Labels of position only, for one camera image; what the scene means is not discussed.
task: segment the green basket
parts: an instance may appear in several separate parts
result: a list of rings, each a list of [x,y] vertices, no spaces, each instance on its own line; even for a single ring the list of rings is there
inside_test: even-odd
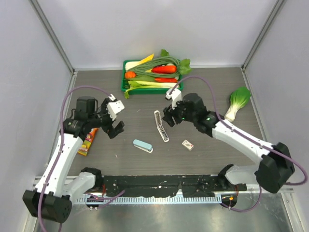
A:
[[[125,80],[125,73],[126,73],[126,63],[131,62],[131,61],[139,61],[139,60],[125,60],[123,67],[122,67],[122,79],[121,79],[121,86],[120,89],[121,91],[125,92],[127,88],[125,88],[126,85],[126,80]],[[181,82],[179,85],[179,90],[183,90],[183,83]],[[168,88],[141,88],[141,89],[134,89],[130,91],[131,94],[165,94],[168,91]]]

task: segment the gray floor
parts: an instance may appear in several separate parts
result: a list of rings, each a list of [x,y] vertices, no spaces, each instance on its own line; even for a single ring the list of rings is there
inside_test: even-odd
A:
[[[240,194],[237,207],[246,209],[258,194]],[[47,221],[49,232],[58,223]],[[35,232],[40,231],[37,224]],[[292,232],[281,194],[264,193],[248,213],[218,204],[109,205],[98,211],[75,206],[62,232]]]
[[[240,68],[194,69],[192,75],[199,75],[213,86],[219,112],[224,115],[229,108],[229,95],[240,86],[244,86]],[[110,140],[99,131],[91,146],[88,156],[77,155],[69,175],[78,175],[84,167],[95,167],[103,174],[216,174],[227,164],[252,164],[246,156],[229,145],[198,132],[191,123],[182,122],[170,128],[164,127],[170,141],[164,143],[155,126],[154,111],[162,110],[170,102],[164,95],[132,95],[125,99],[120,91],[121,71],[85,71],[78,72],[75,86],[94,85],[106,89],[123,101],[125,111],[118,120],[125,123],[125,132]],[[183,95],[196,92],[203,98],[204,104],[213,110],[211,94],[206,84],[200,80],[189,80],[184,83]],[[73,93],[70,109],[75,108],[78,96],[93,96],[102,102],[104,94],[90,89],[81,89]],[[261,133],[251,103],[237,113],[234,124],[261,138]],[[135,148],[134,139],[153,145],[154,151],[149,154]],[[181,145],[187,139],[195,147],[188,151]]]

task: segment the yellow package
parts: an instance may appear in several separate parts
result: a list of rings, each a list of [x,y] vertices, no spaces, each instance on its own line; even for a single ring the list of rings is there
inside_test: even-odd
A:
[[[97,131],[98,131],[98,128],[94,128],[87,135],[87,137],[85,138],[85,141],[83,142],[82,147],[78,150],[79,154],[81,154],[83,156],[87,155],[87,153],[88,153],[88,151],[89,151],[89,149],[91,147],[92,141],[95,138],[95,134],[96,134]]]

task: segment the white backdrop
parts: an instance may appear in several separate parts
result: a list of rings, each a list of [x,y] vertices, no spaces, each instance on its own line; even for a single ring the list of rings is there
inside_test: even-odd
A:
[[[248,66],[248,78],[267,138],[285,143],[309,172],[309,1],[286,1]],[[293,181],[303,179],[295,167]],[[295,187],[309,215],[309,184]]]
[[[193,65],[241,65],[276,0],[39,0],[75,68],[164,48]]]
[[[0,29],[0,230],[20,232],[22,196],[45,170],[70,73],[29,1],[0,1]]]

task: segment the long green bean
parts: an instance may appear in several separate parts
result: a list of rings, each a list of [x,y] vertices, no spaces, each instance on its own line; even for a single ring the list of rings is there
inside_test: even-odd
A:
[[[179,60],[175,59],[174,57],[159,57],[159,58],[150,60],[148,62],[142,63],[140,65],[137,65],[129,69],[128,71],[133,71],[137,75],[146,75],[146,76],[151,76],[151,77],[162,77],[162,78],[175,78],[176,76],[181,75],[178,70],[171,74],[146,72],[146,70],[152,69],[155,66],[169,64],[169,63],[174,64],[177,68],[180,64]]]

